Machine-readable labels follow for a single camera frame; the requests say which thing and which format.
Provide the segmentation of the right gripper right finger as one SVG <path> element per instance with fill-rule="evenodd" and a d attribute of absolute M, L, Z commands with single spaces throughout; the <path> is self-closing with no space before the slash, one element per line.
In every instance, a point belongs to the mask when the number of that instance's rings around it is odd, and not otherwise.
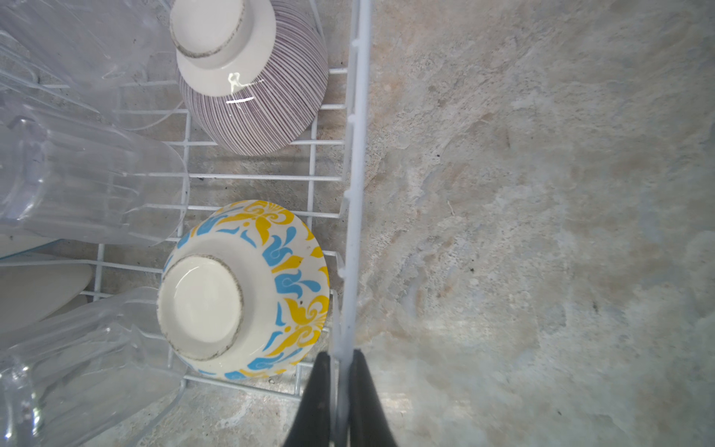
<path fill-rule="evenodd" d="M 397 447 L 365 356 L 354 350 L 349 373 L 349 437 L 352 447 Z"/>

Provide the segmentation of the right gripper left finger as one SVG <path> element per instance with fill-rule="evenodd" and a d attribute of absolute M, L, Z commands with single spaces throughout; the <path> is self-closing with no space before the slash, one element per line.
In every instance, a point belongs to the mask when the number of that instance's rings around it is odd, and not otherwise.
<path fill-rule="evenodd" d="M 331 358 L 317 355 L 284 447 L 328 447 L 331 439 Z"/>

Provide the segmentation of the white wire dish rack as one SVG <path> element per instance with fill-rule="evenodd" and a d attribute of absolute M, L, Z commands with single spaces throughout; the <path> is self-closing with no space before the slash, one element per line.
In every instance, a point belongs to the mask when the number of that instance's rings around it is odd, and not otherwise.
<path fill-rule="evenodd" d="M 239 192 L 257 199 L 271 199 L 275 203 L 288 206 L 301 216 L 312 230 L 326 229 L 325 222 L 342 223 L 347 216 L 349 199 L 344 191 L 349 186 L 349 171 L 353 154 L 353 125 L 346 120 L 346 114 L 353 113 L 353 77 L 356 68 L 352 52 L 349 61 L 339 63 L 331 53 L 330 81 L 328 94 L 324 99 L 318 117 L 304 133 L 296 137 L 290 146 L 273 156 L 263 158 L 240 158 L 219 151 L 210 137 L 194 124 L 186 108 L 180 105 L 182 96 L 176 86 L 176 70 L 173 56 L 156 54 L 155 61 L 147 65 L 140 77 L 120 78 L 122 84 L 110 84 L 110 93 L 117 99 L 108 104 L 110 109 L 126 115 L 120 124 L 128 125 L 128 130 L 141 133 L 147 138 L 163 139 L 167 145 L 178 151 L 188 167 L 190 182 L 184 182 L 182 200 L 187 207 L 184 217 L 189 223 L 182 223 L 175 229 L 172 238 L 154 248 L 135 248 L 118 245 L 82 245 L 79 251 L 53 251 L 43 254 L 59 241 L 38 240 L 36 237 L 1 237 L 1 268 L 19 269 L 26 266 L 67 266 L 91 267 L 94 282 L 80 291 L 86 299 L 73 297 L 71 307 L 85 302 L 97 301 L 124 289 L 119 286 L 149 284 L 149 279 L 158 280 L 159 261 L 165 260 L 167 253 L 184 231 L 207 217 L 219 205 L 228 203 Z M 1 30 L 1 92 L 18 93 L 34 104 L 53 106 L 76 117 L 104 120 L 93 107 L 71 87 L 68 87 L 54 72 L 49 71 L 37 58 L 30 55 L 13 37 Z M 325 242 L 324 233 L 320 241 Z M 323 245 L 331 269 L 331 298 L 342 299 L 344 273 L 343 229 L 329 229 Z M 258 433 L 259 423 L 268 428 L 264 439 L 277 436 L 279 428 L 294 419 L 302 394 L 305 391 L 316 350 L 300 363 L 290 366 L 283 375 L 270 378 L 226 382 L 190 372 L 184 381 L 189 397 L 195 392 L 206 392 L 221 398 L 208 410 L 227 410 L 228 404 L 245 404 L 246 423 L 250 432 Z M 188 400 L 180 404 L 178 391 L 169 393 L 129 419 L 93 436 L 81 446 L 145 446 L 158 440 L 156 435 L 164 428 L 169 429 L 166 417 L 179 415 L 188 409 Z"/>

